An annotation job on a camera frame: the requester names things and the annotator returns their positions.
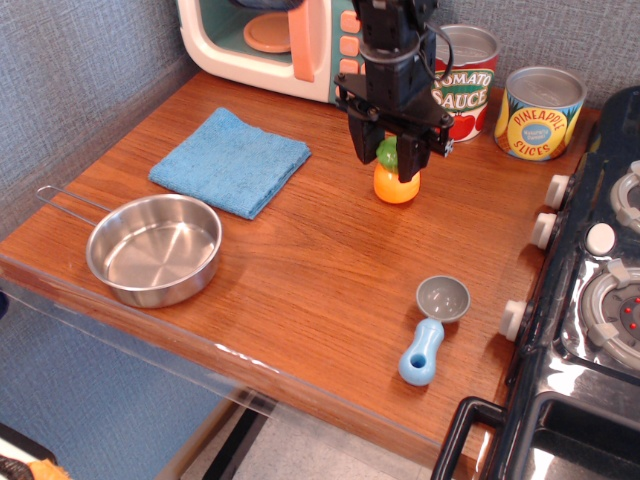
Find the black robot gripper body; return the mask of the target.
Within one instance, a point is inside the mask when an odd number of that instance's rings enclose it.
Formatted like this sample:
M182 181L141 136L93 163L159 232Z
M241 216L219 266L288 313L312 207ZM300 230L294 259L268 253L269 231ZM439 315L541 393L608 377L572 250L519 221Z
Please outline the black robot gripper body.
M375 49L360 43L365 71L360 74L339 73L334 77L338 89L336 105L366 113L379 111L379 124L395 136L408 132L428 133L431 152L442 156L453 149L449 130L453 118L434 99L431 87L435 73L436 40L441 30L416 33L404 48Z

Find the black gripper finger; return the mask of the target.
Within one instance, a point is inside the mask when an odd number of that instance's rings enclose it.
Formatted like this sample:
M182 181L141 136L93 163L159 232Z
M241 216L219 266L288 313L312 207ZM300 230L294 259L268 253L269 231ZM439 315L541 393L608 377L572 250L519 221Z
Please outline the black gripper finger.
M431 143L428 133L420 135L402 133L397 137L397 168L401 183L408 183L427 166L431 155Z
M369 164L377 158L376 151L386 135L384 127L379 124L379 111L359 113L349 110L347 115L356 155L363 164Z

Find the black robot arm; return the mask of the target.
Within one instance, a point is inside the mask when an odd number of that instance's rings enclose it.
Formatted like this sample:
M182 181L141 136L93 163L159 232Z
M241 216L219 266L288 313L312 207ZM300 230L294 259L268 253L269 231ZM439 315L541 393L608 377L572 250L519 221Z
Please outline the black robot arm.
M397 137L399 181L425 168L430 154L453 148L453 117L434 99L434 83L449 76L454 50L431 22L436 1L355 1L361 22L363 74L339 73L336 105L348 117L359 160L368 164L387 133Z

